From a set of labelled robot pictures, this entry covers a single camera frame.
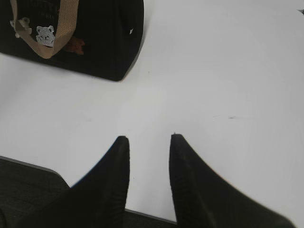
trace white surface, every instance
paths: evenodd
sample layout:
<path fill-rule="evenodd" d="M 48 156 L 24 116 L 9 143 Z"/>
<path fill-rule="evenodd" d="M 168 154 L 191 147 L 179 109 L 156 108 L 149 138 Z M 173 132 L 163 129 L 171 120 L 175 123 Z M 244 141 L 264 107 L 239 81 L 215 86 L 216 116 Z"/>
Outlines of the white surface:
<path fill-rule="evenodd" d="M 181 133 L 222 177 L 303 228 L 302 3 L 146 1 L 145 43 L 120 83 L 0 54 L 0 155 L 73 185 L 126 135 L 127 208 L 175 220 L 168 157 Z"/>

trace tan strap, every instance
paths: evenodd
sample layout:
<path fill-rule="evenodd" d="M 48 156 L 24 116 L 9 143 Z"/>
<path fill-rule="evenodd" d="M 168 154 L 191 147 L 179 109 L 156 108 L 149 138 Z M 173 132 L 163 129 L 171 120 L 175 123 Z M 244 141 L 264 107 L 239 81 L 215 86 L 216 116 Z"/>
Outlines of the tan strap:
<path fill-rule="evenodd" d="M 60 51 L 71 39 L 76 29 L 79 0 L 61 0 L 54 47 L 36 42 L 18 21 L 17 0 L 10 0 L 14 14 L 14 29 L 22 39 L 42 58 L 48 59 Z"/>

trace dark gray fabric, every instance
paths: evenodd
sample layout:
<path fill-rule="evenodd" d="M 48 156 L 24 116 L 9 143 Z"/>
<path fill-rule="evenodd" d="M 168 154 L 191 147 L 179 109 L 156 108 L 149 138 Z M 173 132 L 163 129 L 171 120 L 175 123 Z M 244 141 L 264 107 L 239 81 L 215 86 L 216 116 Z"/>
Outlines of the dark gray fabric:
<path fill-rule="evenodd" d="M 180 134 L 171 138 L 170 181 L 180 228 L 295 228 L 217 175 Z"/>
<path fill-rule="evenodd" d="M 55 173 L 0 159 L 0 209 L 8 228 L 67 189 Z"/>

